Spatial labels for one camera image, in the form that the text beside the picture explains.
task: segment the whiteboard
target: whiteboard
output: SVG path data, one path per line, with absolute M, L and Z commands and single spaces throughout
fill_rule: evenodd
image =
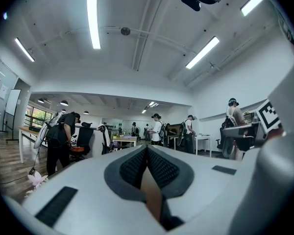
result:
M 21 90 L 11 90 L 8 102 L 6 103 L 5 112 L 9 113 L 10 115 L 14 116 L 16 104 L 18 102 Z

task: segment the black cap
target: black cap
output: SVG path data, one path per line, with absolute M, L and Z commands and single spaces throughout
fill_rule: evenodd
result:
M 161 118 L 161 116 L 158 113 L 155 113 L 153 116 L 151 116 L 151 118 Z
M 76 118 L 78 118 L 78 120 L 80 120 L 80 114 L 73 112 L 73 114 L 75 115 Z
M 238 103 L 238 101 L 236 101 L 235 98 L 231 98 L 231 99 L 229 100 L 229 103 L 236 103 L 236 105 L 239 106 L 239 103 Z

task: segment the window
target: window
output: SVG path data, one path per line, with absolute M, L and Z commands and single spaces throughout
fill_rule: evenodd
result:
M 52 113 L 45 112 L 30 105 L 27 106 L 24 126 L 35 126 L 41 128 L 46 120 L 52 118 Z

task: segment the white ceiling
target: white ceiling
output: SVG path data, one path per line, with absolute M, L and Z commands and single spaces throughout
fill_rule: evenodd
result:
M 201 11 L 195 12 L 181 0 L 99 0 L 101 49 L 94 50 L 86 0 L 18 0 L 8 11 L 9 20 L 2 22 L 0 36 L 23 63 L 41 73 L 51 74 L 54 66 L 68 60 L 93 60 L 89 75 L 94 75 L 96 62 L 119 63 L 133 72 L 153 72 L 191 88 L 222 70 L 276 25 L 268 0 L 244 17 L 240 8 L 247 1 L 202 4 Z M 120 32 L 125 26 L 131 29 L 129 36 Z M 191 70 L 186 69 L 213 36 L 220 43 Z M 16 37 L 30 49 L 34 63 L 17 47 Z M 87 103 L 85 98 L 79 100 Z
M 144 107 L 150 104 L 150 100 L 138 99 L 138 98 L 126 98 L 126 97 L 114 97 L 106 95 L 97 95 L 97 94 L 31 94 L 30 101 L 40 104 L 38 99 L 43 98 L 51 102 L 51 104 L 45 102 L 44 107 L 49 108 L 54 111 L 60 111 L 65 108 L 60 104 L 62 100 L 66 100 L 69 105 L 80 105 L 83 106 L 85 110 L 87 107 L 91 108 L 92 106 L 106 106 L 116 109 L 128 109 L 140 114 Z M 172 104 L 165 102 L 157 102 L 159 105 L 156 107 L 157 111 L 168 110 Z

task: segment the man in black shirt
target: man in black shirt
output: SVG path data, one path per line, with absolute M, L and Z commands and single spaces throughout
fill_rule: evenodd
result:
M 75 112 L 64 114 L 57 125 L 51 127 L 46 135 L 48 141 L 47 172 L 48 176 L 55 173 L 56 162 L 66 167 L 70 163 L 70 143 L 75 132 L 75 124 L 80 115 Z

